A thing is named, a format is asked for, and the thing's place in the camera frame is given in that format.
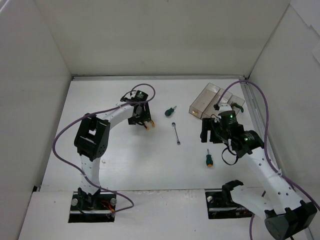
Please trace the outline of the yellow pliers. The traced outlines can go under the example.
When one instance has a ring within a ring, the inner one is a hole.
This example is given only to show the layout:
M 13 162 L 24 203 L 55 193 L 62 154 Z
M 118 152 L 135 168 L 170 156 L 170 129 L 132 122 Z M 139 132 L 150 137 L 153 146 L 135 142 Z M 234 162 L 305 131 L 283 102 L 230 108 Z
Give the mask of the yellow pliers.
M 153 120 L 147 120 L 142 122 L 142 126 L 148 131 L 150 127 L 155 128 L 156 125 Z

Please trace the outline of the stubby green screwdriver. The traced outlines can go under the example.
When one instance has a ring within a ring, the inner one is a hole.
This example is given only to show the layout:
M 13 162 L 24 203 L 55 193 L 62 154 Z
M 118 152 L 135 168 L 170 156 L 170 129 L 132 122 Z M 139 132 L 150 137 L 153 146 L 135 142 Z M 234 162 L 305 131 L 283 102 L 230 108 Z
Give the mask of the stubby green screwdriver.
M 167 109 L 164 112 L 165 117 L 170 118 L 173 115 L 173 113 L 175 112 L 176 108 L 177 108 L 177 106 L 175 105 L 175 106 L 170 107 L 169 109 Z

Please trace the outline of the green orange screwdriver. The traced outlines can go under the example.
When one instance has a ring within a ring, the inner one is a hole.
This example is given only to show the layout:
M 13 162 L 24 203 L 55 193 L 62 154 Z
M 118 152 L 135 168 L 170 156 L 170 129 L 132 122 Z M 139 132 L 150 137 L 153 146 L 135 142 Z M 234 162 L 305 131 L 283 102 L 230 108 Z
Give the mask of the green orange screwdriver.
M 209 149 L 207 149 L 205 163 L 206 163 L 206 166 L 209 168 L 211 168 L 213 166 L 213 159 L 212 159 L 212 155 L 211 155 Z

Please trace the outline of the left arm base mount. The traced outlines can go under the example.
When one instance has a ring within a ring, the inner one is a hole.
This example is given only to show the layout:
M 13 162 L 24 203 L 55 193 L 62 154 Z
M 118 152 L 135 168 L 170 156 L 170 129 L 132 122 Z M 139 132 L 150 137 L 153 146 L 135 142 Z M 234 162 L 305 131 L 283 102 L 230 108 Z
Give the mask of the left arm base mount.
M 102 192 L 89 202 L 73 192 L 68 223 L 113 223 L 116 204 L 117 197 L 113 193 Z

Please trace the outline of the small silver ratchet wrench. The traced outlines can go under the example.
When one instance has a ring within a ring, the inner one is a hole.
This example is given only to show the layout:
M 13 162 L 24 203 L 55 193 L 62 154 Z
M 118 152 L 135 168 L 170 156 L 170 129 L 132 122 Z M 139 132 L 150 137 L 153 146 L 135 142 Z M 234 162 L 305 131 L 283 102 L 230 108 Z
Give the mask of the small silver ratchet wrench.
M 175 135 L 175 138 L 176 138 L 176 143 L 177 143 L 177 145 L 179 146 L 179 145 L 181 144 L 181 142 L 180 142 L 180 139 L 179 139 L 179 136 L 178 136 L 178 132 L 177 132 L 177 128 L 176 128 L 176 123 L 173 122 L 171 125 L 172 125 L 173 131 L 174 131 L 174 135 Z

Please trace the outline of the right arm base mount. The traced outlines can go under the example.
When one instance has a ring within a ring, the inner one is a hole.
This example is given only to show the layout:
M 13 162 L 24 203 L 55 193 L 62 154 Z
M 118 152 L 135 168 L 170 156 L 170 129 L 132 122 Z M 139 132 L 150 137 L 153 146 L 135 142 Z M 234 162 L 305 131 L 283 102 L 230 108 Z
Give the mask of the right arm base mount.
M 251 218 L 252 212 L 237 203 L 228 204 L 221 190 L 206 190 L 205 200 L 209 220 Z

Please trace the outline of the clear bin right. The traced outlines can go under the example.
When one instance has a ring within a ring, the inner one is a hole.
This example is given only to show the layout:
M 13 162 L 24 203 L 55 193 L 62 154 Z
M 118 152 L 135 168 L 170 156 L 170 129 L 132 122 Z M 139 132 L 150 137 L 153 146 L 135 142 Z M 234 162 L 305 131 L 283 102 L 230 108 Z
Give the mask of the clear bin right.
M 245 100 L 244 99 L 242 99 L 242 98 L 240 98 L 240 97 L 238 97 L 238 96 L 236 96 L 236 95 L 233 95 L 231 98 L 230 98 L 230 106 L 231 106 L 231 104 L 233 103 L 233 102 L 235 102 L 235 103 L 237 103 L 237 104 L 239 104 L 240 106 L 242 106 L 243 107 L 243 105 L 244 105 L 244 103 L 245 103 Z M 240 111 L 238 108 L 235 108 L 235 107 L 231 107 L 234 111 Z

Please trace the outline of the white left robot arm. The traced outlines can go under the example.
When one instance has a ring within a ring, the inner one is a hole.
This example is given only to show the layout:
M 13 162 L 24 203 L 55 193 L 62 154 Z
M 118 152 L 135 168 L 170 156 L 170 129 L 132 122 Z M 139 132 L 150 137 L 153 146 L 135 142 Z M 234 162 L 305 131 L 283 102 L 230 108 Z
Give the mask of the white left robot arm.
M 100 159 L 107 150 L 111 129 L 125 120 L 129 125 L 139 125 L 144 128 L 147 128 L 146 123 L 155 125 L 149 104 L 146 102 L 147 98 L 147 93 L 135 90 L 133 97 L 121 98 L 120 103 L 126 103 L 125 106 L 81 121 L 74 146 L 80 155 L 83 171 L 78 195 L 87 209 L 94 210 L 100 204 Z

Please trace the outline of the clear bin left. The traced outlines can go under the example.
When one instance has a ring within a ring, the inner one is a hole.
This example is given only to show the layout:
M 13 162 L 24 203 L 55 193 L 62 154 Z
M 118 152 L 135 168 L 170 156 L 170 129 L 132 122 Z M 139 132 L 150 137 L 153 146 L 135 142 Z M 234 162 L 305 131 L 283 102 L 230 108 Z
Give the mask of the clear bin left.
M 198 119 L 202 119 L 204 117 L 205 110 L 209 106 L 210 102 L 214 99 L 214 97 L 218 94 L 220 89 L 220 87 L 212 83 L 208 83 L 190 105 L 188 112 L 192 116 Z

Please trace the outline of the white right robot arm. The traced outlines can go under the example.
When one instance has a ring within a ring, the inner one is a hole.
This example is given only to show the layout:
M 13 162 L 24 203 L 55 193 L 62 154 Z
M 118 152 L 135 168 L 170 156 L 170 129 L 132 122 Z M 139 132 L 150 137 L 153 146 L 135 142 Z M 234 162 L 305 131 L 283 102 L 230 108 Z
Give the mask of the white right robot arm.
M 316 205 L 305 202 L 280 171 L 268 162 L 262 139 L 255 131 L 245 130 L 238 123 L 229 104 L 219 105 L 217 115 L 202 119 L 200 139 L 203 143 L 225 144 L 237 160 L 247 160 L 268 196 L 265 199 L 251 192 L 243 182 L 233 180 L 221 189 L 221 200 L 225 205 L 241 205 L 260 217 L 276 240 L 286 240 L 309 227 L 317 213 Z

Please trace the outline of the green handled cutters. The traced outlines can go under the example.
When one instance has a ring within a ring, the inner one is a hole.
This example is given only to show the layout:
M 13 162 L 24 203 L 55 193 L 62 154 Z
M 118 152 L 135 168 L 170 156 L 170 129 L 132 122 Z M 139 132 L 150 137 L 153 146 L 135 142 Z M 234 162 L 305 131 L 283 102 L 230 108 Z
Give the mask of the green handled cutters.
M 236 102 L 233 102 L 233 103 L 231 104 L 231 107 L 232 107 L 232 108 L 237 108 L 237 109 L 239 109 L 239 110 L 241 111 L 241 113 L 244 112 L 244 108 L 243 108 L 241 105 L 239 105 L 238 103 L 236 103 Z

